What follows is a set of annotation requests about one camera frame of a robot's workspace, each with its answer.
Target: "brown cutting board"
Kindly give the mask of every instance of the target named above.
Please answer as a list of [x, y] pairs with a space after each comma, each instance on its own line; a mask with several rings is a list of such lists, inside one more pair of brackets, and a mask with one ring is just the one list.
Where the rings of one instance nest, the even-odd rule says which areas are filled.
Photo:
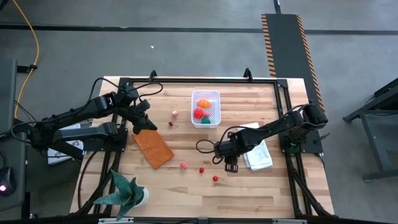
[[142, 130], [132, 136], [154, 169], [173, 158], [174, 153], [157, 131]]

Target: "plastic basket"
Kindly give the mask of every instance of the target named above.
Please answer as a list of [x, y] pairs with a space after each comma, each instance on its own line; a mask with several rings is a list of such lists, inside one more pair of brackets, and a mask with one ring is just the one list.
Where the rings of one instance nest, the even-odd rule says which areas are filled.
[[[200, 100], [209, 101], [211, 107], [199, 107], [197, 104]], [[203, 112], [209, 112], [210, 124], [201, 124], [201, 118], [193, 116], [193, 112], [196, 108], [200, 108]], [[220, 93], [217, 91], [194, 91], [192, 93], [191, 121], [195, 128], [217, 128], [221, 122]]]

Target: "wooden tabletop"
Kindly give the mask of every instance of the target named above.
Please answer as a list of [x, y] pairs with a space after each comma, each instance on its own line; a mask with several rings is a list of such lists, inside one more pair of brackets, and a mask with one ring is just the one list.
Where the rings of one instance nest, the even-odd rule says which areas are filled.
[[[120, 77], [105, 77], [114, 83]], [[303, 79], [287, 79], [292, 106], [308, 103]], [[200, 139], [219, 141], [224, 130], [230, 126], [258, 122], [260, 125], [278, 119], [274, 87], [270, 84], [221, 84], [221, 83], [164, 83], [161, 93], [145, 97], [150, 103], [149, 119], [158, 127], [159, 134], [169, 145], [174, 157], [161, 168], [154, 170], [134, 139], [129, 135], [126, 151], [122, 153], [119, 173], [132, 179], [149, 191], [146, 206], [130, 210], [131, 217], [219, 217], [219, 218], [293, 218], [289, 180], [285, 157], [280, 151], [279, 138], [266, 139], [273, 166], [251, 171], [239, 158], [239, 172], [227, 173], [224, 163], [214, 165], [212, 154], [200, 154], [195, 143]], [[140, 94], [152, 93], [157, 85], [139, 90]], [[100, 95], [116, 91], [103, 82]], [[216, 90], [221, 95], [221, 123], [217, 129], [196, 129], [190, 120], [191, 95], [195, 90]], [[173, 119], [172, 111], [178, 111]], [[93, 121], [93, 126], [111, 121], [111, 116]], [[210, 150], [211, 146], [203, 144]], [[92, 194], [100, 179], [104, 153], [99, 152], [88, 164], [81, 187], [82, 202]], [[321, 160], [312, 154], [303, 154], [307, 185], [324, 208], [333, 213], [328, 184]], [[181, 170], [181, 162], [188, 168]], [[213, 182], [217, 175], [221, 180]], [[298, 190], [300, 208], [304, 211], [301, 190]], [[77, 191], [71, 212], [76, 211]], [[118, 206], [113, 206], [116, 216]]]

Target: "concrete floor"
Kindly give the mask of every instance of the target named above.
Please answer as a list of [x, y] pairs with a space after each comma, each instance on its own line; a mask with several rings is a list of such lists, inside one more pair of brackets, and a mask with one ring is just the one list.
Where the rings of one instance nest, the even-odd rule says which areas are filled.
[[[261, 28], [260, 14], [274, 13], [272, 0], [19, 2], [34, 24], [80, 26]], [[397, 1], [280, 0], [280, 4], [282, 13], [300, 14], [305, 29], [398, 29]], [[0, 22], [23, 19], [9, 4], [0, 12]], [[0, 32], [1, 58], [32, 63], [35, 45], [30, 31]], [[256, 77], [269, 76], [262, 34], [39, 31], [37, 35], [39, 69], [22, 97], [22, 105], [36, 117], [81, 105], [93, 80], [104, 75], [149, 75], [155, 69], [165, 76], [240, 77], [249, 67]], [[331, 133], [323, 148], [335, 213], [397, 222], [398, 179], [362, 181], [364, 174], [377, 171], [376, 163], [362, 124], [348, 125], [341, 118], [397, 77], [398, 36], [307, 39], [330, 121], [321, 132]], [[24, 78], [18, 75], [19, 86]], [[33, 192], [32, 211], [42, 217], [67, 214], [75, 182]], [[18, 212], [2, 212], [0, 220], [17, 218]]]

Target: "black and orange striped edge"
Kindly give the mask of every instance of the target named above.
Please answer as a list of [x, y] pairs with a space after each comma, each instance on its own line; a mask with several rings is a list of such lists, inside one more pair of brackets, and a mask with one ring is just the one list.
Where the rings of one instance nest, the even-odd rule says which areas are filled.
[[266, 51], [267, 51], [267, 58], [268, 58], [269, 74], [272, 77], [276, 77], [274, 56], [272, 54], [271, 39], [269, 38], [269, 31], [268, 31], [266, 15], [264, 15], [264, 14], [261, 15], [261, 22], [262, 22], [262, 31], [264, 32], [264, 40], [266, 41]]
[[308, 65], [310, 66], [310, 70], [311, 70], [313, 84], [315, 85], [315, 91], [317, 92], [319, 106], [323, 111], [325, 111], [323, 109], [323, 101], [322, 101], [322, 97], [321, 97], [321, 90], [319, 89], [319, 86], [318, 86], [317, 75], [315, 74], [315, 70], [313, 69], [310, 49], [308, 48], [307, 38], [305, 37], [305, 34], [304, 34], [303, 23], [301, 21], [301, 17], [299, 15], [296, 15], [296, 16], [297, 16], [298, 26], [300, 27], [301, 37], [302, 37], [303, 43], [304, 43], [305, 53], [307, 54]]

